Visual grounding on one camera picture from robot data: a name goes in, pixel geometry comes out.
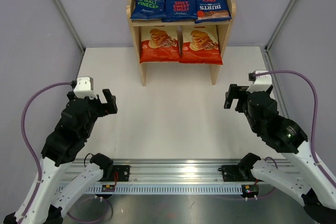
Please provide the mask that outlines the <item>cassava chips bag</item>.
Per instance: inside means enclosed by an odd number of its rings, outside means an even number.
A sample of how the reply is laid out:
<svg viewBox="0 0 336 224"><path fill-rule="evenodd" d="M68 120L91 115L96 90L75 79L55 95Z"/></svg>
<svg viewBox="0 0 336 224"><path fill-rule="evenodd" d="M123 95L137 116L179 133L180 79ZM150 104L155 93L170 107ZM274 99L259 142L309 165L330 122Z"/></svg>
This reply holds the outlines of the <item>cassava chips bag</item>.
<svg viewBox="0 0 336 224"><path fill-rule="evenodd" d="M222 65L217 29L210 26L181 26L180 63Z"/></svg>
<svg viewBox="0 0 336 224"><path fill-rule="evenodd" d="M177 26L146 26L140 33L140 63L180 62Z"/></svg>

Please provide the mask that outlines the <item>blue spicy chilli bag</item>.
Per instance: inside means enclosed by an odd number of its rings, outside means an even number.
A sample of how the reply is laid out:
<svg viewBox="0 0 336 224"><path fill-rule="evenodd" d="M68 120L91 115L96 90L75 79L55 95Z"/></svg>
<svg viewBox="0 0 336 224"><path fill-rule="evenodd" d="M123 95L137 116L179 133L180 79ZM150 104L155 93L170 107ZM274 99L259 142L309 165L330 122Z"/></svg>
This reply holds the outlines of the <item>blue spicy chilli bag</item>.
<svg viewBox="0 0 336 224"><path fill-rule="evenodd" d="M232 18L227 0L196 0L196 24L221 22Z"/></svg>
<svg viewBox="0 0 336 224"><path fill-rule="evenodd" d="M196 0L165 0L165 18L162 22L195 20L197 18Z"/></svg>

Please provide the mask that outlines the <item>blue sea salt vinegar bag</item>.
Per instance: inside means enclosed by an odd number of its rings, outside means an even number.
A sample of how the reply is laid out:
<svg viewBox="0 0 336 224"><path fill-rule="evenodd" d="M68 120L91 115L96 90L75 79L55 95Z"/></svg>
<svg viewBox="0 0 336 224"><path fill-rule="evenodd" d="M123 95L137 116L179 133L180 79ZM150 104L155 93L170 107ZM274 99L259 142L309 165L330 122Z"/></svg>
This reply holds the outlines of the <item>blue sea salt vinegar bag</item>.
<svg viewBox="0 0 336 224"><path fill-rule="evenodd" d="M166 18L165 0L135 0L131 20L150 20Z"/></svg>

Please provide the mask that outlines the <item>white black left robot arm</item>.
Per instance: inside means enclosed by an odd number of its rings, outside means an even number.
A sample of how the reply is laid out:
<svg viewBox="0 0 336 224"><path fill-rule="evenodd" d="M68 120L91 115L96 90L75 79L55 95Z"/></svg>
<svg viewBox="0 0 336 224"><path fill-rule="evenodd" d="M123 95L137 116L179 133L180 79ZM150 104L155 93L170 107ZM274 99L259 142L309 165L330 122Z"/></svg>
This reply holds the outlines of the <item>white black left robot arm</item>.
<svg viewBox="0 0 336 224"><path fill-rule="evenodd" d="M102 92L105 103L98 97L90 99L75 91L67 94L69 102L37 162L37 177L21 207L7 215L4 223L62 223L72 205L91 185L113 176L113 160L98 153L59 195L55 194L62 176L90 137L96 120L118 111L116 96L109 89Z"/></svg>

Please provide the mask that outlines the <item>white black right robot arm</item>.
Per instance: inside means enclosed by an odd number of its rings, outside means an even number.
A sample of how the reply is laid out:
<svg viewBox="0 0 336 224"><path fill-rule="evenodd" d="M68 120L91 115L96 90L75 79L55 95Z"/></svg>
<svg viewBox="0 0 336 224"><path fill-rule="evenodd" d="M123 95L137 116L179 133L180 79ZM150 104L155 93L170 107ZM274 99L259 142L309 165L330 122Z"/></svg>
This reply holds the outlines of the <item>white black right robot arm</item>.
<svg viewBox="0 0 336 224"><path fill-rule="evenodd" d="M233 100L237 100L235 111L245 115L252 132L300 175L273 168L263 158L248 153L238 163L239 176L276 187L298 202L317 223L335 223L335 188L313 160L306 133L296 122L279 114L271 91L272 86L251 92L248 86L231 84L225 94L224 108L229 109Z"/></svg>

